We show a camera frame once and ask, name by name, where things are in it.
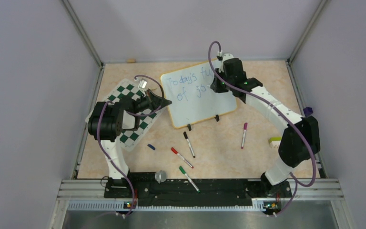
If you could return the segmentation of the yellow framed whiteboard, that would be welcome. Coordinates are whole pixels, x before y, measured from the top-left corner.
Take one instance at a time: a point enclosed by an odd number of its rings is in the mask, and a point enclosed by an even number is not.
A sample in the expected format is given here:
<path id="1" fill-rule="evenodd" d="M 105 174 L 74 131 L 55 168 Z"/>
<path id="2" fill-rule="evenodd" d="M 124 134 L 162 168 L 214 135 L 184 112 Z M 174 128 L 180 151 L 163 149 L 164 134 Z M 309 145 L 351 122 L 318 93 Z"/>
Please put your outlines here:
<path id="1" fill-rule="evenodd" d="M 229 91 L 215 93 L 210 86 L 214 73 L 208 62 L 198 63 L 160 76 L 164 96 L 174 128 L 215 118 L 237 109 L 236 98 Z"/>

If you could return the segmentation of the blue marker cap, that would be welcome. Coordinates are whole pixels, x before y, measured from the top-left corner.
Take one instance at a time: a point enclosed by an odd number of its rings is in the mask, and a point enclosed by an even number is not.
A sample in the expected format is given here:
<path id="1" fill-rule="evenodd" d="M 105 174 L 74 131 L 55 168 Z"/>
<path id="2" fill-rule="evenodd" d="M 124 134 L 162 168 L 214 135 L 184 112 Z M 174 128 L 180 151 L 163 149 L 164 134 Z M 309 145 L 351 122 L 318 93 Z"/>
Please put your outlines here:
<path id="1" fill-rule="evenodd" d="M 155 150 L 155 147 L 154 146 L 152 146 L 151 144 L 148 144 L 147 145 L 149 148 L 151 148 L 152 150 Z"/>

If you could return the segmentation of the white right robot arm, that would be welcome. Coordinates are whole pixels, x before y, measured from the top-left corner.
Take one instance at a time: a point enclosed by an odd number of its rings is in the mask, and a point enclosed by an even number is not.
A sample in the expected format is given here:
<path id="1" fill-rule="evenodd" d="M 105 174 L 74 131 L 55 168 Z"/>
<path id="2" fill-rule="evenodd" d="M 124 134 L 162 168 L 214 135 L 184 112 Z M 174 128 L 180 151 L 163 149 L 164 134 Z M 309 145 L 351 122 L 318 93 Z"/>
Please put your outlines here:
<path id="1" fill-rule="evenodd" d="M 292 111 L 273 97 L 259 80 L 247 78 L 239 58 L 218 52 L 217 60 L 218 68 L 214 68 L 211 59 L 208 60 L 214 73 L 211 89 L 216 93 L 230 91 L 244 104 L 255 108 L 282 134 L 279 157 L 261 175 L 261 192 L 267 197 L 274 196 L 280 189 L 279 184 L 293 176 L 293 170 L 306 160 L 311 160 L 313 173 L 311 181 L 302 186 L 312 186 L 317 175 L 315 154 L 320 150 L 317 119 Z"/>

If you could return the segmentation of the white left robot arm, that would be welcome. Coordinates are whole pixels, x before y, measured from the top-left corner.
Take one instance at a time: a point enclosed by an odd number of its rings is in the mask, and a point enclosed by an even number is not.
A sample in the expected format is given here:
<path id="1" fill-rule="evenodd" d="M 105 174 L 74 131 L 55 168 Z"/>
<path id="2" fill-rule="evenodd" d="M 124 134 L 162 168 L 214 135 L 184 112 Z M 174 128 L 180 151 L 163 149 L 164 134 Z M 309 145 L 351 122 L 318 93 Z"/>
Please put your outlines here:
<path id="1" fill-rule="evenodd" d="M 99 143 L 109 167 L 108 177 L 119 180 L 115 190 L 120 196 L 128 197 L 134 185 L 124 179 L 129 168 L 121 149 L 122 131 L 136 131 L 140 119 L 155 114 L 172 104 L 172 101 L 158 96 L 148 89 L 139 98 L 122 96 L 118 101 L 97 102 L 87 118 L 89 135 Z"/>

